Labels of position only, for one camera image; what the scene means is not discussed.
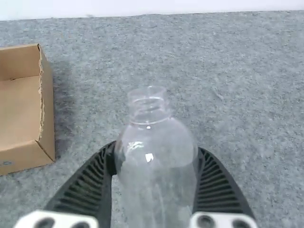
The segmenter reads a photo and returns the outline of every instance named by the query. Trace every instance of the cardboard box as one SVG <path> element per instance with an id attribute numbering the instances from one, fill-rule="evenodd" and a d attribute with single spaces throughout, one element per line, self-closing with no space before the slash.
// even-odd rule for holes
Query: cardboard box
<path id="1" fill-rule="evenodd" d="M 0 175 L 54 161 L 53 79 L 41 46 L 0 48 Z"/>

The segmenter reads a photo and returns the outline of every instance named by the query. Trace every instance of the bottle neck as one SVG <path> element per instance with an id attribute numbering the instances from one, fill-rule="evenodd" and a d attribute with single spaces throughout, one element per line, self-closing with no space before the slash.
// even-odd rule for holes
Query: bottle neck
<path id="1" fill-rule="evenodd" d="M 155 124 L 171 116 L 166 90 L 150 86 L 128 94 L 130 121 L 133 124 Z"/>

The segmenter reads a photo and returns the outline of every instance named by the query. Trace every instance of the screw hole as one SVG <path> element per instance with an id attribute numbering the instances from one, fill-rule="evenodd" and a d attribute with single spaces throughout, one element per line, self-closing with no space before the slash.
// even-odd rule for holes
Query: screw hole
<path id="1" fill-rule="evenodd" d="M 248 223 L 242 220 L 234 220 L 232 222 L 232 226 L 233 228 L 251 228 L 251 226 Z"/>
<path id="2" fill-rule="evenodd" d="M 86 222 L 78 222 L 72 228 L 90 228 L 90 225 Z"/>
<path id="3" fill-rule="evenodd" d="M 214 220 L 207 215 L 202 215 L 198 218 L 198 227 L 200 228 L 214 228 Z"/>
<path id="4" fill-rule="evenodd" d="M 35 228 L 52 228 L 55 221 L 52 218 L 43 218 L 36 225 Z"/>

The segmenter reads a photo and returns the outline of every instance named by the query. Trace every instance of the plastic bottle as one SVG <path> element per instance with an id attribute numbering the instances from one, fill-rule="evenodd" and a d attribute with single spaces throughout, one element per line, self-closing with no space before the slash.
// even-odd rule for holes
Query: plastic bottle
<path id="1" fill-rule="evenodd" d="M 192 214 L 198 148 L 171 116 L 166 89 L 128 93 L 130 121 L 115 146 L 117 175 L 130 228 L 186 228 Z"/>

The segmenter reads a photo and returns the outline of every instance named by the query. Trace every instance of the white wall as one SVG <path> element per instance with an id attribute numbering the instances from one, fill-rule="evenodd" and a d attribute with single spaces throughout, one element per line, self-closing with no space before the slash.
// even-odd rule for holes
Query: white wall
<path id="1" fill-rule="evenodd" d="M 0 20 L 304 10 L 304 0 L 0 0 Z"/>

